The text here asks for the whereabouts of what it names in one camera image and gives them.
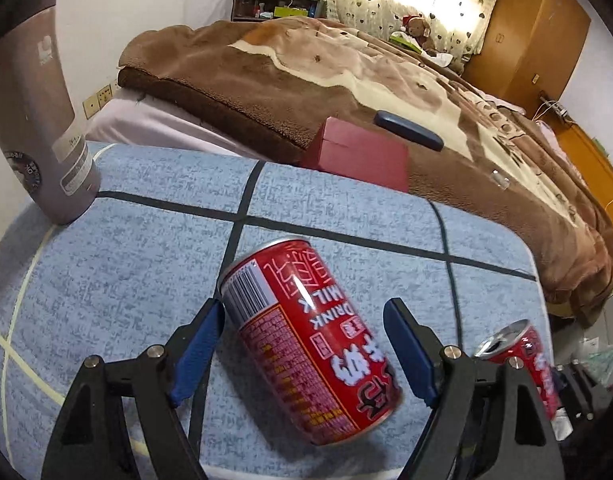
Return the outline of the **red drink can top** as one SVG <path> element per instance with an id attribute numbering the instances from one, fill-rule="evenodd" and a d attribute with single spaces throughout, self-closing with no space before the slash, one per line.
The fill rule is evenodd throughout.
<path id="1" fill-rule="evenodd" d="M 313 444 L 366 434 L 402 401 L 378 340 L 302 238 L 234 261 L 218 296 L 282 408 Z"/>

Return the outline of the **red milk can with cartoon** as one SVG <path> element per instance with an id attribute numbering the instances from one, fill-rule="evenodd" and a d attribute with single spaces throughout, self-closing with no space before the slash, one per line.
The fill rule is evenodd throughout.
<path id="1" fill-rule="evenodd" d="M 550 420 L 560 408 L 559 396 L 553 381 L 553 369 L 547 360 L 541 337 L 533 324 L 523 318 L 499 330 L 477 347 L 474 355 L 497 364 L 518 358 L 533 378 L 541 402 Z"/>

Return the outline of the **blue checked table cloth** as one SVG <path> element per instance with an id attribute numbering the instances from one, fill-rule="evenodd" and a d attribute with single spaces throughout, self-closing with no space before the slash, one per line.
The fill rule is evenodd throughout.
<path id="1" fill-rule="evenodd" d="M 40 476 L 82 362 L 131 359 L 192 320 L 232 261 L 289 236 L 335 279 L 308 321 L 338 314 L 367 333 L 311 347 L 340 386 L 394 362 L 382 323 L 401 298 L 444 344 L 468 353 L 527 318 L 551 341 L 527 245 L 500 224 L 424 198 L 321 172 L 172 148 L 90 145 L 101 189 L 58 228 L 35 205 L 0 242 L 0 449 Z"/>

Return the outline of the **red gift box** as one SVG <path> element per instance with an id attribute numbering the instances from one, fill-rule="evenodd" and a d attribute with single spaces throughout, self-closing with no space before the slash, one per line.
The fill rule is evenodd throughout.
<path id="1" fill-rule="evenodd" d="M 300 166 L 407 193 L 407 162 L 408 150 L 401 141 L 328 117 Z"/>

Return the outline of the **dark blue glasses case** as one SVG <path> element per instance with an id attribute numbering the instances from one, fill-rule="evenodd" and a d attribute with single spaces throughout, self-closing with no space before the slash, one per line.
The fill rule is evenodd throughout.
<path id="1" fill-rule="evenodd" d="M 375 116 L 373 116 L 373 123 L 384 130 L 394 133 L 395 136 L 424 146 L 431 151 L 440 152 L 444 148 L 444 141 L 436 133 L 418 125 L 417 122 L 412 122 L 386 110 L 378 110 Z"/>

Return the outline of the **wooden bed headboard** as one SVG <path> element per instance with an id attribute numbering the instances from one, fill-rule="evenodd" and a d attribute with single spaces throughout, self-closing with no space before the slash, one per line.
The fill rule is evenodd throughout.
<path id="1" fill-rule="evenodd" d="M 573 120 L 563 120 L 554 112 L 548 112 L 541 120 L 553 129 L 560 147 L 613 223 L 613 166 L 609 158 Z"/>

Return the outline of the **brown patterned blanket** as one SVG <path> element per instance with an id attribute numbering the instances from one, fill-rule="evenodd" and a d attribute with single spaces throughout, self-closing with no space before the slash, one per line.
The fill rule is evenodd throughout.
<path id="1" fill-rule="evenodd" d="M 338 22 L 293 16 L 148 30 L 119 58 L 123 88 L 175 104 L 274 162 L 294 164 L 326 119 L 389 112 L 440 136 L 409 144 L 411 194 L 518 234 L 550 314 L 591 326 L 613 292 L 613 223 L 522 115 L 457 76 Z"/>

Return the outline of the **grey thermos flask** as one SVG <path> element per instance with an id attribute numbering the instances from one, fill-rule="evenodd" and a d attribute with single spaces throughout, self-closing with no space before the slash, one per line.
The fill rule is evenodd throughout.
<path id="1" fill-rule="evenodd" d="M 0 149 L 44 214 L 68 224 L 93 203 L 100 173 L 75 125 L 55 25 L 48 8 L 0 39 Z"/>

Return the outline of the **brown teddy bear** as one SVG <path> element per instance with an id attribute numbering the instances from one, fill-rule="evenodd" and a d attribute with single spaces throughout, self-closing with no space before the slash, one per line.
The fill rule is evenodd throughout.
<path id="1" fill-rule="evenodd" d="M 421 15 L 405 15 L 403 18 L 404 32 L 415 39 L 422 51 L 428 55 L 436 56 L 436 48 L 431 37 L 431 27 L 428 21 Z"/>

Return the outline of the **orange wooden wardrobe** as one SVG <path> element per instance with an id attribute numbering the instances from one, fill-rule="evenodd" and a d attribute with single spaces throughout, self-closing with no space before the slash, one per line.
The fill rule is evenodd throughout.
<path id="1" fill-rule="evenodd" d="M 561 97 L 589 26 L 577 0 L 497 0 L 463 79 L 532 115 L 546 99 Z"/>

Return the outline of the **wall power socket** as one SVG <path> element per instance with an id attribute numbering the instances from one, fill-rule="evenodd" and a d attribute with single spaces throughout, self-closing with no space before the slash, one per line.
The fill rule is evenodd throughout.
<path id="1" fill-rule="evenodd" d="M 86 119 L 92 118 L 112 98 L 113 98 L 113 89 L 112 89 L 111 84 L 106 84 L 105 87 L 102 87 L 96 93 L 86 98 L 82 103 L 85 118 Z"/>

